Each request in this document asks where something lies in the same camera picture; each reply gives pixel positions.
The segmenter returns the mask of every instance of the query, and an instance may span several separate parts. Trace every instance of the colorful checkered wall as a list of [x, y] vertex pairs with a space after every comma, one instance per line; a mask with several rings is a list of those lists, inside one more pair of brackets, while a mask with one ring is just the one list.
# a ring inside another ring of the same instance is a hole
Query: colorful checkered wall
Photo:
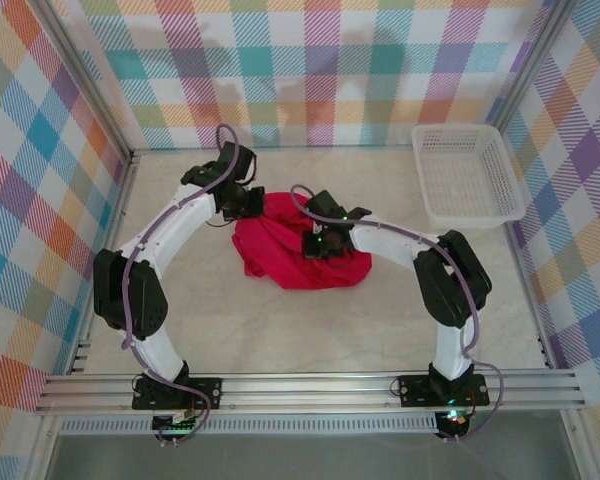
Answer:
[[520, 247], [559, 367], [600, 440], [600, 0], [581, 0], [507, 137], [529, 206]]
[[0, 0], [0, 479], [64, 373], [122, 165], [25, 0]]
[[410, 143], [493, 117], [554, 0], [54, 0], [137, 148]]

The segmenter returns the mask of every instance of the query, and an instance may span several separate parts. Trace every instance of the marble floor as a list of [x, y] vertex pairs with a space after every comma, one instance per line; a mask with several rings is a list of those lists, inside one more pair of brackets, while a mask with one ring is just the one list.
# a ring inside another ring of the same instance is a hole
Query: marble floor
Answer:
[[[433, 231], [413, 152], [406, 147], [256, 153], [254, 184], [269, 192], [288, 191], [298, 182], [316, 192], [327, 188], [347, 208], [363, 206], [410, 229]], [[141, 157], [120, 243], [161, 210], [186, 170], [215, 158], [213, 151]], [[410, 271], [376, 257], [369, 276], [356, 287], [285, 291], [270, 279], [244, 275], [232, 233], [233, 226], [199, 229], [162, 280], [169, 301], [167, 331], [192, 372], [413, 370], [425, 369], [433, 359], [436, 324]], [[463, 233], [493, 282], [474, 357], [501, 368], [543, 367], [503, 230]], [[120, 335], [96, 318], [85, 373], [139, 372], [120, 343]]]

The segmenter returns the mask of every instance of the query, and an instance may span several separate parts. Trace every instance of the red fabric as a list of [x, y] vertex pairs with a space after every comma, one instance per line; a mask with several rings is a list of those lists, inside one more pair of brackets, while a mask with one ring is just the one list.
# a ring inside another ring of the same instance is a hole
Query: red fabric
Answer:
[[[302, 204], [308, 198], [301, 197]], [[289, 193], [265, 195], [265, 214], [238, 220], [233, 244], [244, 260], [247, 276], [269, 275], [285, 289], [319, 290], [351, 287], [371, 270], [371, 255], [348, 253], [344, 258], [307, 260], [302, 257], [302, 233], [313, 221], [300, 212]]]

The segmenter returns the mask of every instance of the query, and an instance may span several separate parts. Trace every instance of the plaid wallpaper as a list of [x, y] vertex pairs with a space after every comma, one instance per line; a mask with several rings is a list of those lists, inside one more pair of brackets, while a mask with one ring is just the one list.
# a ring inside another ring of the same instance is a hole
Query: plaid wallpaper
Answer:
[[493, 117], [554, 0], [54, 0], [137, 148], [410, 143]]
[[63, 373], [121, 171], [25, 0], [0, 0], [0, 479]]
[[581, 0], [511, 126], [530, 201], [515, 229], [560, 367], [600, 440], [600, 0]]

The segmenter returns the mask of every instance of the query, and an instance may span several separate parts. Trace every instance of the white plastic basket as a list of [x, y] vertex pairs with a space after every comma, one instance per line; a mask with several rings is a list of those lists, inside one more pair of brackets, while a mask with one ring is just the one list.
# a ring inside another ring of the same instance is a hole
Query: white plastic basket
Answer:
[[489, 125], [418, 125], [411, 137], [424, 206], [436, 227], [519, 220], [522, 194], [500, 132]]

